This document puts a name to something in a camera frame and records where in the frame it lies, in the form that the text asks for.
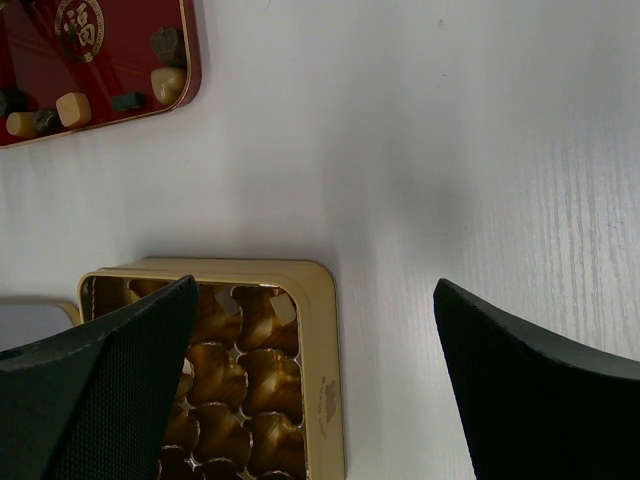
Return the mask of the grey white chocolate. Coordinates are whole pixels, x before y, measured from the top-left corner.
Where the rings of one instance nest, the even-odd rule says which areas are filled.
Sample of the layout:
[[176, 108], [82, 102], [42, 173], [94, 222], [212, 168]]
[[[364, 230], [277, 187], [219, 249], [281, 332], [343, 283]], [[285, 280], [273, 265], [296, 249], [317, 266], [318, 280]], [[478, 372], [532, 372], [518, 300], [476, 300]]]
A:
[[226, 316], [234, 317], [240, 314], [240, 307], [232, 297], [230, 290], [220, 290], [214, 295], [214, 297], [220, 306], [220, 309]]

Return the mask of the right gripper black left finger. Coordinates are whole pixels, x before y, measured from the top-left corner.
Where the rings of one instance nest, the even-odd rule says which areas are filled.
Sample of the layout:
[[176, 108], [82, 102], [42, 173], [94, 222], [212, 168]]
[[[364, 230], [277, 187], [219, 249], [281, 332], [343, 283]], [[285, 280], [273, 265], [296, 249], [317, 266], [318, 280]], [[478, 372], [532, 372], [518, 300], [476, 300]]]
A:
[[196, 318], [186, 275], [1, 354], [4, 479], [154, 479]]

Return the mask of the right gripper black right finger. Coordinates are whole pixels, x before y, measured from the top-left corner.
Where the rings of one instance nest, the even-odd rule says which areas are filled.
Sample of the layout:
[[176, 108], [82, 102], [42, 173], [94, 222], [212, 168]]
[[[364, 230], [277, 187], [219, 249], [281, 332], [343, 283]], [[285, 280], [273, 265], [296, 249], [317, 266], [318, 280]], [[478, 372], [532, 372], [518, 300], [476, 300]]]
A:
[[434, 315], [478, 479], [636, 479], [639, 364], [449, 280]]

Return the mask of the gold chocolate box tray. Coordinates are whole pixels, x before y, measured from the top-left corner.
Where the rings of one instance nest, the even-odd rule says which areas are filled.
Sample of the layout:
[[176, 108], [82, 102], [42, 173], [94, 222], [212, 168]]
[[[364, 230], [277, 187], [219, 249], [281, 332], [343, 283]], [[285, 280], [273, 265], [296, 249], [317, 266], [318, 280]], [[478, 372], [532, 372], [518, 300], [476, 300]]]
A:
[[[346, 475], [335, 283], [312, 261], [147, 258], [86, 274], [82, 322], [191, 275], [199, 303], [158, 458], [158, 479]], [[214, 295], [230, 290], [240, 314]], [[286, 293], [296, 320], [269, 299]]]

